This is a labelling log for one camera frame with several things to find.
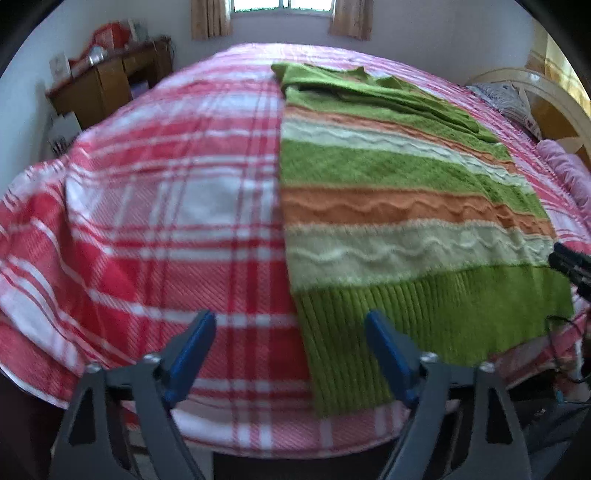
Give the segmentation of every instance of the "white wall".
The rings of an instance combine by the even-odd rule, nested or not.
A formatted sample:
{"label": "white wall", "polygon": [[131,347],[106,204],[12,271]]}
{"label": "white wall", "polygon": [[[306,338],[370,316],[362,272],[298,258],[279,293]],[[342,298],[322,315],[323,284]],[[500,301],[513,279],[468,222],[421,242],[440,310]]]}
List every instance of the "white wall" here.
{"label": "white wall", "polygon": [[118,18],[116,0],[64,0],[25,40],[0,77],[0,192],[24,168],[38,162],[50,104],[49,60],[61,51],[77,57],[92,32]]}
{"label": "white wall", "polygon": [[349,48],[441,74],[444,59],[440,46],[452,40],[450,26],[458,1],[375,0],[371,41],[328,35],[328,17],[257,12],[233,18],[233,34],[228,37],[193,41],[190,0],[128,0],[127,12],[145,21],[150,34],[172,37],[177,47],[175,67],[190,65],[239,43],[303,43]]}
{"label": "white wall", "polygon": [[524,67],[534,45],[531,15],[515,0],[460,0],[445,78],[465,83],[501,67]]}

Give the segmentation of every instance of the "wooden cabinet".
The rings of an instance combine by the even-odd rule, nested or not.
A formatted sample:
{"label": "wooden cabinet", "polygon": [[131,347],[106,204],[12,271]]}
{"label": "wooden cabinet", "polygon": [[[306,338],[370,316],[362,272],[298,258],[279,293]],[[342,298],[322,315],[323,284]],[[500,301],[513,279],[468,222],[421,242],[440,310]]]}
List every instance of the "wooden cabinet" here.
{"label": "wooden cabinet", "polygon": [[75,79],[47,93],[60,115],[74,112],[82,129],[92,127],[131,100],[130,85],[150,88],[173,71],[170,39],[160,37],[115,52]]}

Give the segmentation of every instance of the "black cable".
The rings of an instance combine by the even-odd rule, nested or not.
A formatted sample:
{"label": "black cable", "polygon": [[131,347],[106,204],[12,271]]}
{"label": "black cable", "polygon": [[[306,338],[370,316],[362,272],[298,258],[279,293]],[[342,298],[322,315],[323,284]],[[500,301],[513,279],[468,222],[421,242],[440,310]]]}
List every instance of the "black cable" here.
{"label": "black cable", "polygon": [[554,357],[554,363],[556,364],[556,371],[562,377],[564,377],[566,380],[568,380],[574,384],[580,385],[580,384],[586,383],[587,380],[589,380],[589,378],[591,378],[591,373],[589,373],[588,375],[585,375],[583,378],[573,378],[567,372],[564,371],[562,363],[560,362],[560,360],[558,360],[558,352],[556,351],[556,347],[554,346],[554,342],[552,340],[552,335],[550,333],[550,322],[552,320],[555,320],[555,321],[558,320],[559,322],[562,322],[562,323],[568,323],[571,327],[573,327],[575,330],[577,330],[577,333],[581,337],[581,340],[584,341],[585,340],[585,333],[587,332],[589,316],[587,316],[587,319],[585,321],[585,333],[583,333],[581,331],[581,329],[579,328],[579,326],[575,322],[573,322],[572,320],[569,320],[567,318],[561,317],[559,315],[548,315],[544,319],[546,336],[548,337],[548,342],[550,344],[550,350],[552,351],[552,356]]}

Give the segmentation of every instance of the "patterned pillow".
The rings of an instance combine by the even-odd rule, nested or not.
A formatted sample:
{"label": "patterned pillow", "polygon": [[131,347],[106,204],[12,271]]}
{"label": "patterned pillow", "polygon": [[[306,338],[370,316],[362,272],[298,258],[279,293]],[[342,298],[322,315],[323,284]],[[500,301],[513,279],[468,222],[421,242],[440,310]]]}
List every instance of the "patterned pillow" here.
{"label": "patterned pillow", "polygon": [[540,126],[531,115],[529,104],[523,100],[510,82],[475,83],[467,88],[498,110],[504,117],[520,125],[536,140],[542,140]]}

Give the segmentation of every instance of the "red plaid blanket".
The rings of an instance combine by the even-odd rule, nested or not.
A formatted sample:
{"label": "red plaid blanket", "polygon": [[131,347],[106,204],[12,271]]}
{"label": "red plaid blanket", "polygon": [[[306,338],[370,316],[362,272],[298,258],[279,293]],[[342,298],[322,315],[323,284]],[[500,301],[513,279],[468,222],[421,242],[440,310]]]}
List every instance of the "red plaid blanket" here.
{"label": "red plaid blanket", "polygon": [[[18,385],[65,406],[85,364],[133,362],[209,308],[217,338],[174,411],[188,440],[314,457],[398,434],[398,403],[332,419],[312,410],[277,196],[274,61],[363,65],[467,109],[509,147],[560,238],[591,251],[581,213],[529,139],[464,88],[347,50],[239,46],[163,81],[12,183],[0,203],[0,367]],[[565,330],[560,353],[575,339]],[[535,340],[497,363],[514,382],[549,358]]]}

